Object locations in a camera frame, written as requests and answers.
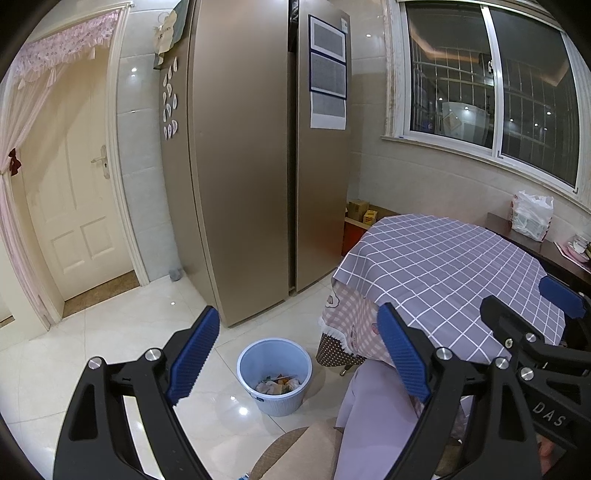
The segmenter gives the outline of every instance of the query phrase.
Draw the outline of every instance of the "plastic bag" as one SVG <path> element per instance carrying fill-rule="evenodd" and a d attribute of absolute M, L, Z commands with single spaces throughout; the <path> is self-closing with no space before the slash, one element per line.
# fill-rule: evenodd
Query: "plastic bag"
<path fill-rule="evenodd" d="M 550 228 L 554 199 L 519 192 L 513 197 L 511 225 L 513 230 L 541 242 Z"/>

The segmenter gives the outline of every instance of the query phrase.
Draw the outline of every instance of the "trash can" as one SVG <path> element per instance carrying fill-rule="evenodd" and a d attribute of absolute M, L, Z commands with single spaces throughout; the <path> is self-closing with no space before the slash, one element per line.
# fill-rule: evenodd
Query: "trash can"
<path fill-rule="evenodd" d="M 238 358 L 236 372 L 238 380 L 263 413 L 284 417 L 300 408 L 312 378 L 312 360 L 308 352 L 291 340 L 266 338 L 244 349 Z M 284 395 L 265 395 L 255 390 L 264 378 L 279 374 L 295 376 L 300 386 Z"/>

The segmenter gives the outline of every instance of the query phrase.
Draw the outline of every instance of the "gold refrigerator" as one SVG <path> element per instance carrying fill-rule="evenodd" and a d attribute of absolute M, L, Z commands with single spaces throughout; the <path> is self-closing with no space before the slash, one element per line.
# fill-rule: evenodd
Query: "gold refrigerator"
<path fill-rule="evenodd" d="M 349 16 L 326 0 L 196 0 L 160 70 L 181 264 L 229 326 L 340 262 Z"/>

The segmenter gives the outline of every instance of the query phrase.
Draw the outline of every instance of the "door handle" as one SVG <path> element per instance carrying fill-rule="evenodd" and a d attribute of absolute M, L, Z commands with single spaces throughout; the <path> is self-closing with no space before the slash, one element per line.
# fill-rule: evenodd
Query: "door handle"
<path fill-rule="evenodd" d="M 109 161 L 107 159 L 107 147 L 106 147 L 106 145 L 103 145 L 100 148 L 100 154 L 102 155 L 101 157 L 93 158 L 90 161 L 90 163 L 94 164 L 94 163 L 101 162 L 103 164 L 103 175 L 105 176 L 105 178 L 107 180 L 109 180 L 109 178 L 111 177 L 111 175 L 109 174 Z"/>

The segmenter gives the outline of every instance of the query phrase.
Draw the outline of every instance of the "plaid tablecloth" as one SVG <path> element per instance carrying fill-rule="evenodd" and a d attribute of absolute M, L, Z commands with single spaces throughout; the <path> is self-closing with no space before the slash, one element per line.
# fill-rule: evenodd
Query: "plaid tablecloth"
<path fill-rule="evenodd" d="M 483 227 L 449 218 L 400 215 L 380 220 L 335 272 L 323 332 L 346 353 L 392 363 L 376 324 L 391 302 L 407 325 L 464 360 L 490 363 L 509 352 L 480 319 L 482 299 L 495 295 L 559 343 L 564 314 L 540 296 L 540 263 Z"/>

